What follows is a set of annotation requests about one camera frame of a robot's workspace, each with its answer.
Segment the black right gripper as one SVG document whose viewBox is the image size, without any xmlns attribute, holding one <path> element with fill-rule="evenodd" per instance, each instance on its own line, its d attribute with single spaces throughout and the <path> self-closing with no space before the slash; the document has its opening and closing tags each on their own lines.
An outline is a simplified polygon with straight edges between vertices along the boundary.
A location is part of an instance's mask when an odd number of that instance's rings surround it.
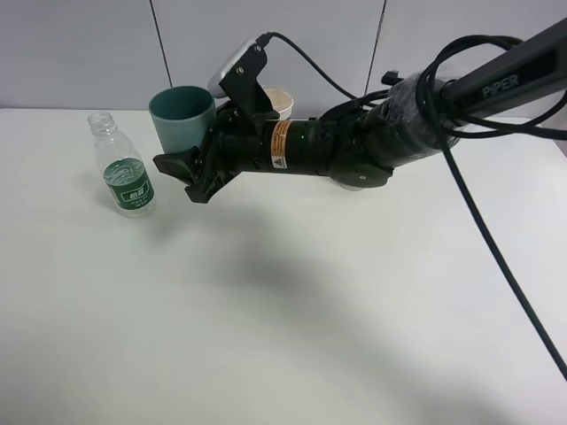
<svg viewBox="0 0 567 425">
<path fill-rule="evenodd" d="M 330 177 L 346 184 L 354 175 L 352 141 L 332 121 L 279 120 L 258 82 L 268 62 L 256 43 L 221 81 L 228 101 L 199 148 L 159 154 L 160 173 L 187 185 L 190 201 L 207 204 L 242 172 Z"/>
</svg>

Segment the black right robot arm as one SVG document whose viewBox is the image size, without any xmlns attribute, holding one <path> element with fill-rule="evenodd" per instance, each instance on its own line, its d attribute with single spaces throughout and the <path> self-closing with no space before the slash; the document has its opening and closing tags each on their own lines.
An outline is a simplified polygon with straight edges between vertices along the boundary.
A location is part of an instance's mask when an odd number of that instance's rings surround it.
<svg viewBox="0 0 567 425">
<path fill-rule="evenodd" d="M 283 120 L 258 75 L 268 62 L 267 32 L 245 43 L 210 81 L 222 100 L 214 121 L 183 137 L 183 147 L 154 158 L 204 204 L 241 173 L 329 177 L 353 188 L 385 185 L 393 171 L 452 148 L 482 127 L 480 138 L 527 134 L 563 140 L 542 118 L 507 125 L 494 116 L 566 90 L 566 25 L 529 40 L 469 35 L 449 43 L 421 73 L 386 73 L 383 89 L 349 97 L 323 116 Z"/>
</svg>

